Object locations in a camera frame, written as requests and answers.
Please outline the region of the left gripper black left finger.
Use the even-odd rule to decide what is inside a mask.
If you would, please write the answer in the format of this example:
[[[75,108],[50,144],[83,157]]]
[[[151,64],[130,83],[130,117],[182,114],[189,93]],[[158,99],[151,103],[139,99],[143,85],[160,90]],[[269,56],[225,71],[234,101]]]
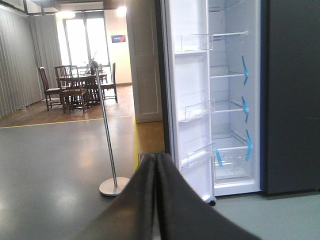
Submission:
[[[72,239],[151,240],[155,212],[155,170],[155,156],[144,156],[120,195]]]

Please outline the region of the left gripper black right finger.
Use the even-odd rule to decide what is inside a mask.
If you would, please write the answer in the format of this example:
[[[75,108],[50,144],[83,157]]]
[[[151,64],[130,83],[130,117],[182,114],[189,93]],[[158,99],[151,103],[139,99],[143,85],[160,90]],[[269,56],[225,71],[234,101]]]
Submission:
[[[170,155],[155,156],[156,202],[163,240],[257,240],[204,202],[185,181]]]

